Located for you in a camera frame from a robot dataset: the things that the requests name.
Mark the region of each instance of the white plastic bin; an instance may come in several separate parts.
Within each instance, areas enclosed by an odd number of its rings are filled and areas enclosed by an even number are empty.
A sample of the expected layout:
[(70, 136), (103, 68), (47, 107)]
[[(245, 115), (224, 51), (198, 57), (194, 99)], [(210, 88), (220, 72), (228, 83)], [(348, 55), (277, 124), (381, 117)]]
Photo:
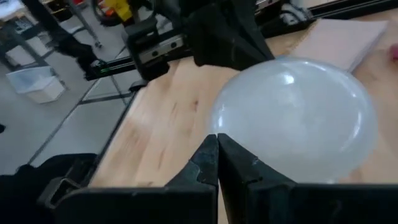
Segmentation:
[(49, 66), (11, 72), (7, 78), (18, 94), (27, 95), (37, 103), (54, 101), (65, 90)]

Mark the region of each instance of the wooden tabletop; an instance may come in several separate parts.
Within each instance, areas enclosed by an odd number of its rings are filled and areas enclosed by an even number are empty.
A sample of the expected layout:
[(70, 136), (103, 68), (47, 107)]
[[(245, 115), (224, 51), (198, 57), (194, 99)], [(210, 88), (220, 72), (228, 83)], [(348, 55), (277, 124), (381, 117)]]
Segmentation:
[[(368, 89), (379, 116), (379, 141), (368, 160), (342, 182), (398, 182), (398, 63), (388, 48), (398, 42), (398, 9), (359, 18), (390, 20), (386, 33), (354, 75)], [(267, 40), (284, 54), (306, 31)], [(171, 64), (168, 74), (142, 89), (105, 154), (90, 187), (163, 186), (193, 155), (207, 135), (214, 99), (238, 72), (197, 67), (192, 58)], [(225, 221), (222, 203), (220, 220)]]

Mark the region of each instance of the concrete floor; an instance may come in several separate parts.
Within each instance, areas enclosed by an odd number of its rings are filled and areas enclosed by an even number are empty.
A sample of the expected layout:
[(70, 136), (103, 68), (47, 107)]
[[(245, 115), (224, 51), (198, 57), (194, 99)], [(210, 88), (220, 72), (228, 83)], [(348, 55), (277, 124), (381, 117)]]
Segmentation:
[[(89, 9), (85, 9), (83, 15), (103, 44), (102, 49), (95, 49), (96, 55), (103, 60), (117, 57), (124, 47), (121, 39), (123, 28), (101, 26)], [(71, 23), (80, 24), (75, 18), (71, 19)], [(86, 44), (94, 43), (85, 30), (75, 37)], [(20, 165), (26, 164), (92, 85), (94, 87), (87, 99), (116, 94), (110, 78), (85, 81), (83, 71), (71, 57), (53, 53), (46, 61), (65, 81), (69, 90), (57, 101), (41, 105), (15, 93), (5, 76), (7, 69), (0, 66), (0, 123), (7, 126), (6, 131), (0, 134), (0, 174), (13, 174)], [(115, 78), (121, 89), (127, 91), (139, 76), (127, 72)], [(99, 153), (123, 109), (121, 100), (77, 107), (32, 164), (39, 165), (57, 154)]]

